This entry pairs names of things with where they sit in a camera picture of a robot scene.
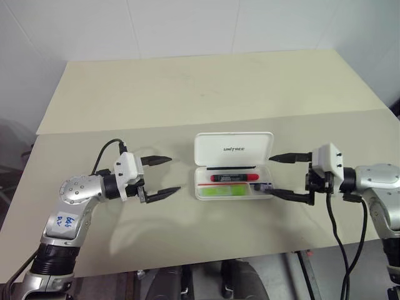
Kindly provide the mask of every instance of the white box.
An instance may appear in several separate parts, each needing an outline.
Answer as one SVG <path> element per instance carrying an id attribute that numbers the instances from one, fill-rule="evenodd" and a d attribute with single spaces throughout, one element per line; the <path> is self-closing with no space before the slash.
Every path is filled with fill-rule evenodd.
<path id="1" fill-rule="evenodd" d="M 196 198 L 271 198 L 271 195 L 255 191 L 254 185 L 266 183 L 273 187 L 271 174 L 266 167 L 273 141 L 271 132 L 199 133 L 194 139 L 194 161 L 199 166 L 194 172 Z M 219 182 L 211 180 L 212 175 L 229 174 L 234 176 L 222 176 Z M 240 178 L 243 174 L 257 174 L 258 179 L 248 181 Z"/>

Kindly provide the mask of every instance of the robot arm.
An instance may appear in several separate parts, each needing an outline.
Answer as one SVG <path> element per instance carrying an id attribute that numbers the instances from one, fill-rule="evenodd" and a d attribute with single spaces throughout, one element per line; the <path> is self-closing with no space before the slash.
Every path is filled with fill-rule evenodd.
<path id="1" fill-rule="evenodd" d="M 72 299 L 65 292 L 71 287 L 75 259 L 91 224 L 94 207 L 115 198 L 126 201 L 130 196 L 138 196 L 141 203 L 151 203 L 172 195 L 180 187 L 163 189 L 153 195 L 147 195 L 144 190 L 143 165 L 154 166 L 170 160 L 165 156 L 136 159 L 125 150 L 114 163 L 114 174 L 105 169 L 66 180 L 44 228 L 32 267 L 25 274 L 15 299 L 37 297 L 38 293 L 47 293 L 46 299 Z"/>
<path id="2" fill-rule="evenodd" d="M 400 284 L 400 167 L 392 164 L 359 166 L 348 172 L 351 190 L 360 194 L 382 240 L 391 281 Z"/>
<path id="3" fill-rule="evenodd" d="M 360 196 L 369 207 L 374 227 L 383 243 L 389 265 L 391 281 L 400 284 L 400 168 L 391 164 L 359 166 L 355 169 L 343 167 L 343 156 L 332 144 L 310 153 L 286 153 L 271 157 L 280 163 L 309 162 L 306 174 L 306 190 L 309 194 L 294 194 L 282 189 L 258 186 L 265 193 L 289 201 L 314 205 L 314 193 L 332 193 L 340 190 L 347 201 L 356 201 Z M 333 178 L 332 189 L 325 174 Z"/>

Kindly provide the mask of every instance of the table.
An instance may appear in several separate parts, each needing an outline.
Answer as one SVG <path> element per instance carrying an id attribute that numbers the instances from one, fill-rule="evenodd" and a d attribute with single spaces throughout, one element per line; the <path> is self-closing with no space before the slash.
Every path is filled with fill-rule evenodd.
<path id="1" fill-rule="evenodd" d="M 384 108 L 334 50 L 69 62 L 37 133 Z"/>
<path id="2" fill-rule="evenodd" d="M 348 67 L 342 71 L 344 77 L 352 72 Z M 166 125 L 159 127 L 155 124 L 161 121 L 154 120 L 152 126 L 144 128 L 135 123 L 132 124 L 133 129 L 121 129 L 118 127 L 128 126 L 121 123 L 111 125 L 115 129 L 112 131 L 61 133 L 66 127 L 60 126 L 54 128 L 54 131 L 59 131 L 57 133 L 41 134 L 0 232 L 1 253 L 10 254 L 0 257 L 0 282 L 6 281 L 38 246 L 61 183 L 70 176 L 88 174 L 99 149 L 111 138 L 125 140 L 128 149 L 137 155 L 166 155 L 174 159 L 161 166 L 146 168 L 147 190 L 156 191 L 177 185 L 182 189 L 152 204 L 140 204 L 138 199 L 130 198 L 125 203 L 115 199 L 98 205 L 77 258 L 76 276 L 335 245 L 322 195 L 316 198 L 315 206 L 276 198 L 255 201 L 196 200 L 193 142 L 199 132 L 271 131 L 275 135 L 272 155 L 310 151 L 331 141 L 344 153 L 346 166 L 381 162 L 399 164 L 400 123 L 370 90 L 364 90 L 360 79 L 355 81 L 354 89 L 358 89 L 359 93 L 353 89 L 342 92 L 354 97 L 360 95 L 355 99 L 357 105 L 349 104 L 353 107 L 346 112 L 341 112 L 345 105 L 338 104 L 342 105 L 339 111 L 337 106 L 332 106 L 330 109 L 334 112 L 323 114 L 265 115 L 259 119 L 240 120 L 242 116 L 236 112 L 235 116 L 239 117 L 232 117 L 226 122 L 206 122 L 208 117 L 203 117 L 199 124 L 172 126 L 171 120 L 165 119 Z M 299 101 L 307 97 L 308 91 L 305 89 L 302 92 Z M 299 102 L 297 107 L 300 108 L 302 103 Z M 271 103 L 265 105 L 255 111 L 263 111 Z M 325 109 L 322 104 L 316 103 L 316 106 L 320 112 Z M 46 118 L 52 118 L 49 117 L 49 110 L 44 120 Z M 71 120 L 82 125 L 80 130 L 91 130 L 85 119 Z M 117 155 L 116 149 L 107 150 L 99 167 L 111 167 Z M 305 164 L 269 162 L 268 166 L 277 187 L 295 191 L 304 189 Z M 332 205 L 342 241 L 358 241 L 362 223 L 361 206 L 343 202 L 340 197 L 335 197 Z M 369 220 L 366 239 L 376 238 Z"/>

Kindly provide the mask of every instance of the unitree logo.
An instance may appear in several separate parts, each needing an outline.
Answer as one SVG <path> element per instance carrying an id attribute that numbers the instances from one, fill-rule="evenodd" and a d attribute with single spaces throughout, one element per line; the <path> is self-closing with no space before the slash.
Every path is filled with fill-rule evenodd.
<path id="1" fill-rule="evenodd" d="M 224 151 L 244 151 L 244 147 L 227 147 L 224 148 Z"/>

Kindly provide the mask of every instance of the wall tile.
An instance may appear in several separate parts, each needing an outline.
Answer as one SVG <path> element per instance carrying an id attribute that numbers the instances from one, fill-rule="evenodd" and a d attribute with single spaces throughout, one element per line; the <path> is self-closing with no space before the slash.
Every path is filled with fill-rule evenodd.
<path id="1" fill-rule="evenodd" d="M 398 0 L 344 0 L 318 48 L 335 48 L 365 78 L 399 41 Z"/>
<path id="2" fill-rule="evenodd" d="M 386 55 L 364 76 L 377 96 L 390 106 L 400 99 L 400 47 L 395 42 Z"/>
<path id="3" fill-rule="evenodd" d="M 239 0 L 128 0 L 145 58 L 230 53 Z"/>
<path id="4" fill-rule="evenodd" d="M 22 168 L 63 72 L 35 50 L 0 0 L 0 164 Z"/>
<path id="5" fill-rule="evenodd" d="M 125 0 L 5 0 L 43 56 L 138 58 Z"/>
<path id="6" fill-rule="evenodd" d="M 339 0 L 241 0 L 234 52 L 313 49 Z"/>

